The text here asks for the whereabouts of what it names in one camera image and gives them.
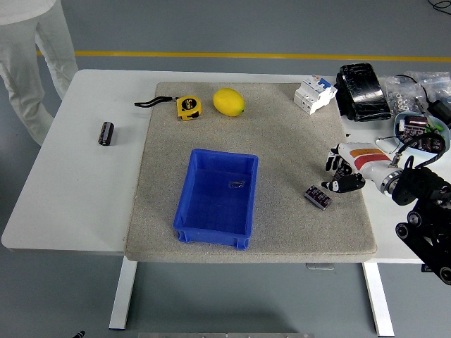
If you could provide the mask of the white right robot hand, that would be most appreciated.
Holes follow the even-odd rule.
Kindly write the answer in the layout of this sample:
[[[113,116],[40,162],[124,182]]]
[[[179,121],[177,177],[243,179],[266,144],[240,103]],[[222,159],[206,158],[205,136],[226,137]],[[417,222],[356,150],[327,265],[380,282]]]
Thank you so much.
[[[393,193],[402,170],[370,143],[340,143],[329,152],[326,170],[335,172],[330,182],[321,186],[337,193],[352,192],[372,181],[378,190]]]

